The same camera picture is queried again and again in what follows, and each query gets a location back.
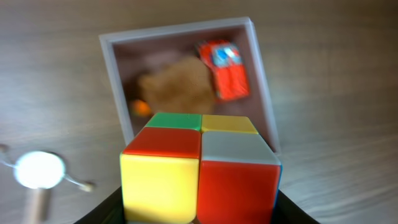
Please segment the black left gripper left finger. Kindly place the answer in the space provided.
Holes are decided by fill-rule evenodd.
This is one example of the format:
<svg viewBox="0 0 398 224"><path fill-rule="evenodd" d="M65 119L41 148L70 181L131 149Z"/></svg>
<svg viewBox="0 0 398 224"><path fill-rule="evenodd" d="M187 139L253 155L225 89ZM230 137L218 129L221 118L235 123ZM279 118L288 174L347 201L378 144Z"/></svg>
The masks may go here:
<svg viewBox="0 0 398 224"><path fill-rule="evenodd" d="M123 209L122 188L119 187L75 224L126 224Z"/></svg>

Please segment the white wooden rattle drum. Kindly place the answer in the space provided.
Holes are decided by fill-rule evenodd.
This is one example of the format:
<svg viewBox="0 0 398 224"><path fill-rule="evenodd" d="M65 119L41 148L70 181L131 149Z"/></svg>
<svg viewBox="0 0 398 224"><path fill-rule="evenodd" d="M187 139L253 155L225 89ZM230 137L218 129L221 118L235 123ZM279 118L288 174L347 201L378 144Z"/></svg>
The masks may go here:
<svg viewBox="0 0 398 224"><path fill-rule="evenodd" d="M85 192L93 191L95 185L74 179L67 172L62 157L49 151L30 151L15 162L8 158L9 146L1 144L1 163L13 168L14 178L29 189L22 223L38 224L47 219L50 190L61 181L67 180Z"/></svg>

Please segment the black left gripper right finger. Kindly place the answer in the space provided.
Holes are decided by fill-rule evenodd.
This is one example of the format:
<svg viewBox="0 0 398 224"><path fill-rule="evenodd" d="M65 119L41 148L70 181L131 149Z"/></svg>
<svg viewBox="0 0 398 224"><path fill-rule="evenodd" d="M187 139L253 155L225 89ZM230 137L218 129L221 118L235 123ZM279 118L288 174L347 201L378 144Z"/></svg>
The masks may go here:
<svg viewBox="0 0 398 224"><path fill-rule="evenodd" d="M278 191L276 204L272 214L272 224L320 224L305 213L281 190Z"/></svg>

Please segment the colourful two-by-two puzzle cube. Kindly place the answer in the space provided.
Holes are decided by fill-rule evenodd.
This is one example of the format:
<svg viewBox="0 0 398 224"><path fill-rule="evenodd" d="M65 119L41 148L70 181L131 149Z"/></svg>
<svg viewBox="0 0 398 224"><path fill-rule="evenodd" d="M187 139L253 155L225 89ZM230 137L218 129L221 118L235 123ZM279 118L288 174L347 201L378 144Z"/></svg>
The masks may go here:
<svg viewBox="0 0 398 224"><path fill-rule="evenodd" d="M269 223L282 164L244 116L155 114L120 155L129 223Z"/></svg>

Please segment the red toy car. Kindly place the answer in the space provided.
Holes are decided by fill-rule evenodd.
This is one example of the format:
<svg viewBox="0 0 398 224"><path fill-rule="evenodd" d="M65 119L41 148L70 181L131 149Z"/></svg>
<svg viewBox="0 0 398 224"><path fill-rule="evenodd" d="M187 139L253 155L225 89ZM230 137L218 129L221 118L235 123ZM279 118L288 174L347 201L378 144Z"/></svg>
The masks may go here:
<svg viewBox="0 0 398 224"><path fill-rule="evenodd" d="M250 95L248 76L234 43L209 40L199 43L197 52L212 73L216 97L220 101L233 101Z"/></svg>

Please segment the brown plush toy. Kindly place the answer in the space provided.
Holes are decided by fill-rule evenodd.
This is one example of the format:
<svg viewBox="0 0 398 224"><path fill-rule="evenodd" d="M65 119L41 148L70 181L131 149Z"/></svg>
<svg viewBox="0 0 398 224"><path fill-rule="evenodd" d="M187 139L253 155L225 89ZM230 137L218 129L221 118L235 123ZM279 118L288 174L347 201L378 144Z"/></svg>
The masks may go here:
<svg viewBox="0 0 398 224"><path fill-rule="evenodd" d="M135 84L138 98L147 104L152 114L208 114L216 105L211 71L194 56L143 73Z"/></svg>

